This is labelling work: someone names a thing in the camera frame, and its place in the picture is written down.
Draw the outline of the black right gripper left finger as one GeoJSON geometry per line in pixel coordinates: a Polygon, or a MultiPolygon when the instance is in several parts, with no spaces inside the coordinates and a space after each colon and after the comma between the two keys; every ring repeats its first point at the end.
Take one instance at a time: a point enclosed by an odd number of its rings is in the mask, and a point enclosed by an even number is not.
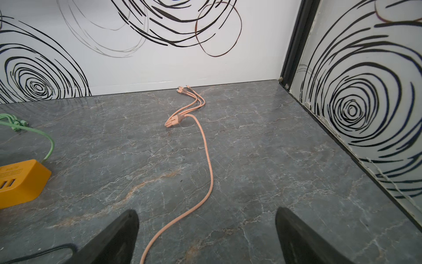
{"type": "Polygon", "coordinates": [[[138,214],[126,210],[96,235],[67,264],[129,264],[139,229],[138,214]]]}

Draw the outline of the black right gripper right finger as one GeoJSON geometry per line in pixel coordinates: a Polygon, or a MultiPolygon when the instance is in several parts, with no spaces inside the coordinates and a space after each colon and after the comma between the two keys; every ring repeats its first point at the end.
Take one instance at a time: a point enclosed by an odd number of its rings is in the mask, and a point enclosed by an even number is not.
{"type": "Polygon", "coordinates": [[[350,264],[352,262],[288,208],[278,208],[275,225],[287,264],[350,264]]]}

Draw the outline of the orange power strip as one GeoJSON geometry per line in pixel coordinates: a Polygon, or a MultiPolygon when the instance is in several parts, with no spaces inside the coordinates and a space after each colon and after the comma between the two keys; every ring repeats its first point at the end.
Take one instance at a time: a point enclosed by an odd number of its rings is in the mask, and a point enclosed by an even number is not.
{"type": "Polygon", "coordinates": [[[1,167],[1,209],[35,200],[52,172],[37,160],[1,167]]]}

